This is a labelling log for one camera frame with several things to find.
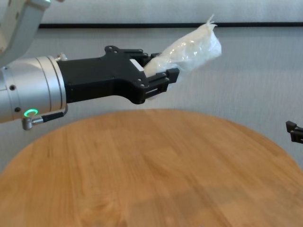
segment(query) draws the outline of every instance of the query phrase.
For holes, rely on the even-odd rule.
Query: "green indicator ring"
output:
[[[30,117],[30,116],[35,116],[37,114],[38,114],[38,111],[36,109],[29,109],[29,110],[25,111],[24,116]]]

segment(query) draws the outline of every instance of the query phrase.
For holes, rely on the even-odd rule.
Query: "white plastic bag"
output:
[[[178,39],[158,57],[152,59],[144,68],[146,77],[168,69],[178,68],[181,72],[189,72],[207,61],[221,55],[221,44],[214,35],[216,25],[211,22]]]

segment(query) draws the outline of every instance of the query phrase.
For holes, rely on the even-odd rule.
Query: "wood grain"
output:
[[[303,175],[280,147],[191,112],[73,123],[0,176],[3,227],[302,227],[302,214]]]

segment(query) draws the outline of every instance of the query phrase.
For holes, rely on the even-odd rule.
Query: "screw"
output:
[[[14,90],[16,89],[16,86],[15,86],[15,85],[11,85],[11,86],[9,87],[9,89],[10,89],[11,91],[14,91]]]

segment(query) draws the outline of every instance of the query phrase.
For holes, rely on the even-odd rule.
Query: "metal cylinder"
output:
[[[64,109],[66,94],[53,57],[14,61],[0,70],[0,122]]]

